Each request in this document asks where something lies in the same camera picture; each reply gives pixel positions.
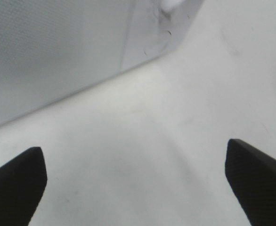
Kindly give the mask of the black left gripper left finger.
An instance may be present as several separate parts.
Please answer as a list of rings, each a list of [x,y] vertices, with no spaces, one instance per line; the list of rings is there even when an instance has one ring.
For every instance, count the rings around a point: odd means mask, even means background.
[[[31,147],[0,167],[0,226],[29,225],[47,185],[40,147]]]

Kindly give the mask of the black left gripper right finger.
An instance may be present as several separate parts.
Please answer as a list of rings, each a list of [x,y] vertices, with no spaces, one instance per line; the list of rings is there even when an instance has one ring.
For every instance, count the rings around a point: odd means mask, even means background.
[[[230,139],[225,175],[252,226],[276,226],[276,159]]]

